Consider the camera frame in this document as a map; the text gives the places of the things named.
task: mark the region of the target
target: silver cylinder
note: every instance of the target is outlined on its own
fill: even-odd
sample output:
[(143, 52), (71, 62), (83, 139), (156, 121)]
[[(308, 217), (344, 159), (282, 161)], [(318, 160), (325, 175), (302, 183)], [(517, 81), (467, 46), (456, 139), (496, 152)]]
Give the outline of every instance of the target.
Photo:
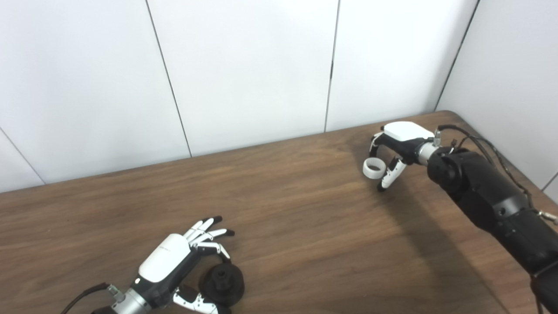
[(151, 310), (151, 306), (134, 289), (130, 288), (125, 296), (124, 301), (112, 305), (117, 314), (147, 314)]

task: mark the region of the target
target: black fingertip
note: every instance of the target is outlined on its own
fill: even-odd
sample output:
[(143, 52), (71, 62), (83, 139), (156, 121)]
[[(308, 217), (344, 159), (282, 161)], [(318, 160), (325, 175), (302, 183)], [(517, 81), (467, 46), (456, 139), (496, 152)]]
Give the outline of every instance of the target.
[(380, 183), (378, 183), (378, 192), (383, 192), (385, 190), (386, 188), (382, 186), (382, 182), (380, 181)]

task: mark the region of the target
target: white ring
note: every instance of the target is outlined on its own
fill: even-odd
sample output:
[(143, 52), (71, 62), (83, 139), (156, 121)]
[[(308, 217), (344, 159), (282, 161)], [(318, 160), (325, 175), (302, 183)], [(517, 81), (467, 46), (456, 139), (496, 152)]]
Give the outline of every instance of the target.
[[(370, 167), (376, 167), (378, 170), (372, 170)], [(362, 165), (362, 173), (369, 179), (380, 179), (383, 177), (386, 171), (386, 163), (382, 159), (371, 157), (364, 161)]]

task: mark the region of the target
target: black cable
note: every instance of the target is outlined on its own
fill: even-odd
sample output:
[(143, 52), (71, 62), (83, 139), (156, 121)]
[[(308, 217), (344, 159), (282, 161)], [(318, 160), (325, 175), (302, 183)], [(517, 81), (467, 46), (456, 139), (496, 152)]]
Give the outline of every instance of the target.
[(484, 157), (488, 160), (488, 163), (494, 166), (494, 160), (492, 160), (492, 157), (490, 157), (490, 155), (488, 154), (487, 150), (483, 147), (483, 145), (481, 145), (480, 142), (476, 138), (473, 138), (471, 133), (469, 133), (469, 132), (465, 131), (464, 129), (460, 128), (459, 126), (453, 125), (453, 124), (438, 125), (438, 130), (439, 131), (446, 130), (446, 129), (459, 131), (459, 132), (463, 133), (466, 136), (466, 138), (470, 138), (471, 141), (478, 147), (480, 152), (483, 153)]
[(511, 179), (511, 181), (520, 189), (523, 191), (523, 194), (525, 194), (525, 196), (527, 196), (527, 201), (529, 202), (529, 208), (533, 209), (536, 211), (535, 206), (533, 205), (533, 196), (531, 195), (531, 192), (529, 192), (529, 190), (524, 187), (521, 183), (519, 183), (515, 177), (513, 176), (512, 172), (509, 170), (508, 165), (506, 164), (506, 162), (504, 161), (504, 158), (502, 157), (502, 155), (500, 154), (500, 152), (496, 149), (496, 147), (494, 146), (494, 144), (492, 144), (492, 142), (490, 142), (489, 140), (479, 137), (479, 136), (474, 136), (474, 135), (469, 135), (468, 137), (465, 137), (461, 140), (461, 143), (459, 144), (459, 146), (461, 146), (461, 144), (467, 139), (476, 139), (479, 141), (483, 141), (486, 144), (488, 144), (488, 146), (490, 147), (490, 149), (492, 149), (492, 151), (494, 152), (494, 154), (496, 155), (496, 158), (498, 159), (498, 162), (500, 163), (500, 166), (502, 166), (502, 169), (504, 169), (504, 171), (506, 172), (506, 174), (508, 175), (508, 177)]
[(102, 291), (102, 290), (106, 290), (108, 287), (110, 286), (110, 284), (108, 283), (101, 283), (98, 284), (96, 286), (92, 286), (89, 289), (86, 289), (84, 292), (82, 292), (80, 295), (78, 295), (75, 299), (73, 299), (70, 304), (68, 304), (68, 306), (66, 306), (66, 308), (62, 311), (62, 313), (60, 314), (66, 314), (68, 313), (68, 311), (72, 308), (72, 306), (74, 306), (79, 300), (81, 300), (83, 297), (92, 294), (93, 292), (97, 292), (97, 291)]

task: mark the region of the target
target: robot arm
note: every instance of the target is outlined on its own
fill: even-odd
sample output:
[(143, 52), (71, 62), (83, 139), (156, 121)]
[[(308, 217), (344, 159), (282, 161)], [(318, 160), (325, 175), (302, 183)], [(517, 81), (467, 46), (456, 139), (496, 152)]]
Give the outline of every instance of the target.
[[(494, 236), (531, 275), (531, 288), (537, 299), (551, 313), (558, 314), (556, 232), (540, 219), (540, 214), (531, 208), (523, 192), (487, 159), (466, 149), (441, 147), (438, 132), (430, 133), (430, 137), (422, 127), (408, 123), (414, 124), (387, 124), (383, 133), (374, 136), (370, 157), (376, 158), (378, 145), (385, 145), (399, 154), (397, 164), (426, 166), (429, 178), (448, 194), (471, 222)], [(390, 173), (390, 168), (378, 185), (381, 192), (401, 174), (401, 171)]]

